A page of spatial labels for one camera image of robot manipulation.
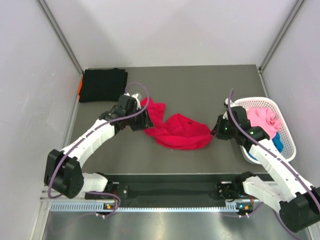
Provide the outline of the red t shirt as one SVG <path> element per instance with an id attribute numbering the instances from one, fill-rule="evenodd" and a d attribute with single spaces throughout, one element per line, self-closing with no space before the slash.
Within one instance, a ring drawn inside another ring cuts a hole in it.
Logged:
<path id="1" fill-rule="evenodd" d="M 180 113 L 173 114 L 166 121 L 165 103 L 156 103 L 144 98 L 141 105 L 147 106 L 147 112 L 153 127 L 144 133 L 155 139 L 158 145 L 173 150 L 198 150 L 206 147 L 213 139 L 206 124 L 194 121 Z"/>

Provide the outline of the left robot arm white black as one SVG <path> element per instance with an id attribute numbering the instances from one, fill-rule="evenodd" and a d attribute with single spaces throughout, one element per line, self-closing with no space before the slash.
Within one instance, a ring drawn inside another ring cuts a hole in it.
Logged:
<path id="1" fill-rule="evenodd" d="M 141 104 L 140 94 L 125 93 L 110 111 L 102 113 L 94 124 L 77 140 L 61 150 L 53 149 L 46 161 L 44 184 L 69 199 L 80 193 L 97 192 L 109 198 L 114 187 L 102 173 L 84 173 L 82 167 L 89 157 L 120 131 L 153 127 L 147 107 Z"/>

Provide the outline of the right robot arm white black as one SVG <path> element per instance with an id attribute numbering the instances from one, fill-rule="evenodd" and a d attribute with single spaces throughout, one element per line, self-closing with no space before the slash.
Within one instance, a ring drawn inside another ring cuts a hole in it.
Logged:
<path id="1" fill-rule="evenodd" d="M 272 186 L 247 171 L 232 180 L 231 198 L 255 197 L 277 212 L 294 233 L 320 221 L 320 189 L 298 174 L 261 127 L 251 125 L 243 107 L 231 106 L 219 115 L 211 135 L 218 140 L 234 139 L 276 183 Z"/>

